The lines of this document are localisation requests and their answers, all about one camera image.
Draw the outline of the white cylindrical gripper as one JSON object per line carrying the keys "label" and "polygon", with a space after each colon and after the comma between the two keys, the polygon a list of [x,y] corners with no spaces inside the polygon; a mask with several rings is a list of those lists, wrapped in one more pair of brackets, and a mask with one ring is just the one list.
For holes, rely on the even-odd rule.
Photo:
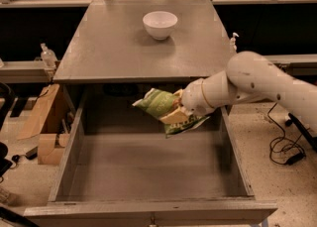
{"label": "white cylindrical gripper", "polygon": [[[229,81],[226,72],[221,71],[190,82],[183,90],[174,92],[176,98],[173,105],[183,105],[194,115],[205,116],[219,107],[231,105],[236,100],[237,92],[237,87]],[[160,118],[164,124],[181,123],[187,119],[188,116],[181,110],[174,110]]]}

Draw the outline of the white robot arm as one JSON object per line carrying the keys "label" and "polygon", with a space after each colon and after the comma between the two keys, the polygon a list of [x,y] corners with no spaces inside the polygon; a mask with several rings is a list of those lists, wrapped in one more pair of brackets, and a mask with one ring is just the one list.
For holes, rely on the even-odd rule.
{"label": "white robot arm", "polygon": [[224,70],[189,83],[176,93],[173,110],[160,120],[164,124],[184,122],[191,114],[205,116],[219,107],[258,98],[278,103],[317,130],[317,86],[294,78],[253,52],[240,52]]}

